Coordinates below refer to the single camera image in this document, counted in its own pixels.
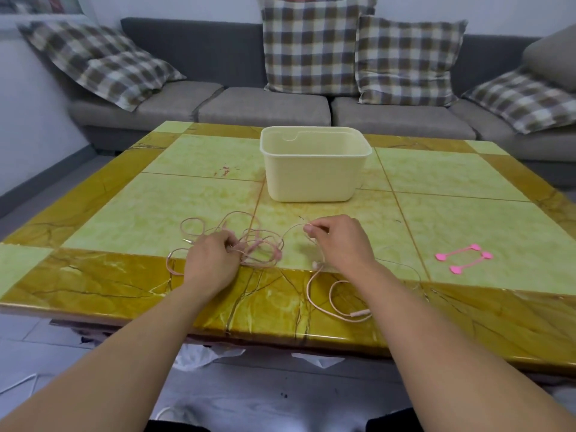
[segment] cream plastic bin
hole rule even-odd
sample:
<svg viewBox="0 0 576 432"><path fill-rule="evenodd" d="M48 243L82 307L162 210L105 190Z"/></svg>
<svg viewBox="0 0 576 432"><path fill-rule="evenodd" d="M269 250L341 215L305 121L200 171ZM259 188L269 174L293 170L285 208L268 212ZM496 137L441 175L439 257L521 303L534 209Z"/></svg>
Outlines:
<svg viewBox="0 0 576 432"><path fill-rule="evenodd" d="M260 136L268 193L277 202L343 202L372 153L348 127L267 127Z"/></svg>

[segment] white wall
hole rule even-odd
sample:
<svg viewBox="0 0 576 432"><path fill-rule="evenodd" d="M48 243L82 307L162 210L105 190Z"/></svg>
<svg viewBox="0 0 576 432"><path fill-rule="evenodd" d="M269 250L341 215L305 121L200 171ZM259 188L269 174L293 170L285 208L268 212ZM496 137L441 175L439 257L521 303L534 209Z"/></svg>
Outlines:
<svg viewBox="0 0 576 432"><path fill-rule="evenodd" d="M260 22L257 0L91 0L98 19L122 17ZM469 33L549 35L576 23L576 0L378 0L376 14L397 21L469 21Z"/></svg>
<svg viewBox="0 0 576 432"><path fill-rule="evenodd" d="M0 32L0 195L88 145L24 39Z"/></svg>

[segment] hand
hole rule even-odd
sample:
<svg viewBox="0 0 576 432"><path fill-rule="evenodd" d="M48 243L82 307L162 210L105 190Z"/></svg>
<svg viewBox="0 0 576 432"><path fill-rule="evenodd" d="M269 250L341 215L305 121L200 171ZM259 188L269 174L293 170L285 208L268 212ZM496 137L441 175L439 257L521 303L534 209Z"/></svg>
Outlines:
<svg viewBox="0 0 576 432"><path fill-rule="evenodd" d="M240 266L241 248L234 233L222 230L200 236L188 251L184 267L184 283L201 290L211 300L233 280Z"/></svg>
<svg viewBox="0 0 576 432"><path fill-rule="evenodd" d="M326 261L347 278L377 264L368 235L356 218L348 215L318 218L304 226L304 232L316 239Z"/></svg>

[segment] sofa backrest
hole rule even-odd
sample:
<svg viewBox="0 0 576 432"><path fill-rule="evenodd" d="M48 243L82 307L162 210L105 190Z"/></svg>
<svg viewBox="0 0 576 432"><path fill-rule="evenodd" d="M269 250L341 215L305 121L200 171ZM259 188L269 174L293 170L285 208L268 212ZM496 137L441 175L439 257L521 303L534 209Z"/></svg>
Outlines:
<svg viewBox="0 0 576 432"><path fill-rule="evenodd" d="M154 56L174 65L189 80L224 86L264 87L262 24L124 18L122 29ZM452 87L468 89L520 66L535 37L466 34L452 68Z"/></svg>

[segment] window sill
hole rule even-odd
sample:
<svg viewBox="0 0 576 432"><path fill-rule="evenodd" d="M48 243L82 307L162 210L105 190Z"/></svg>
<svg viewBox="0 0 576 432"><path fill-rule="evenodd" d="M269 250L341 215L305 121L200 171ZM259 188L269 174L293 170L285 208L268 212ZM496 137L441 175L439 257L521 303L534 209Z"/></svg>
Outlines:
<svg viewBox="0 0 576 432"><path fill-rule="evenodd" d="M77 21L93 23L93 21L86 15L59 15L54 13L22 15L18 13L6 13L0 15L0 31L16 31L18 30L19 24L26 24L31 21Z"/></svg>

